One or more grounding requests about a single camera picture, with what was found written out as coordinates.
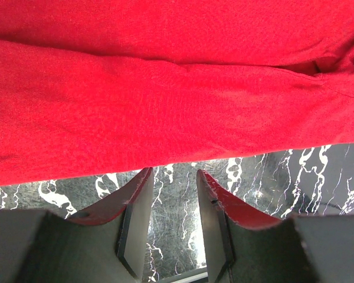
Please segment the red t shirt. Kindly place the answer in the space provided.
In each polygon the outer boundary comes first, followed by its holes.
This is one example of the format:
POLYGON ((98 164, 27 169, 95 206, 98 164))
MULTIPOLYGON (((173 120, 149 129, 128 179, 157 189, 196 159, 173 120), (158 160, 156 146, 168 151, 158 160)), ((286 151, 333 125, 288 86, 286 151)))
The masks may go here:
POLYGON ((0 1, 0 186, 354 143, 354 1, 0 1))

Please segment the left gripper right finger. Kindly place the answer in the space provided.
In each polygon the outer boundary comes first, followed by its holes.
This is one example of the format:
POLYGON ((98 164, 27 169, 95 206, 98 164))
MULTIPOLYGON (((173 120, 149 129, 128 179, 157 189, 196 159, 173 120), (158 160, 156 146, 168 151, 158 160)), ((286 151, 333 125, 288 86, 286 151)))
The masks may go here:
POLYGON ((209 282, 354 282, 354 215, 281 220, 196 182, 209 282))

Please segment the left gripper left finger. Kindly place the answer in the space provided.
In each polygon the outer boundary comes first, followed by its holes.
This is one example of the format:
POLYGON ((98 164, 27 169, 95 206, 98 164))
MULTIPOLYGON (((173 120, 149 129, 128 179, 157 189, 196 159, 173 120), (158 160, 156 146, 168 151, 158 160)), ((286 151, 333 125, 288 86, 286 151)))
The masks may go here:
POLYGON ((0 282, 140 282, 153 169, 69 218, 0 210, 0 282))

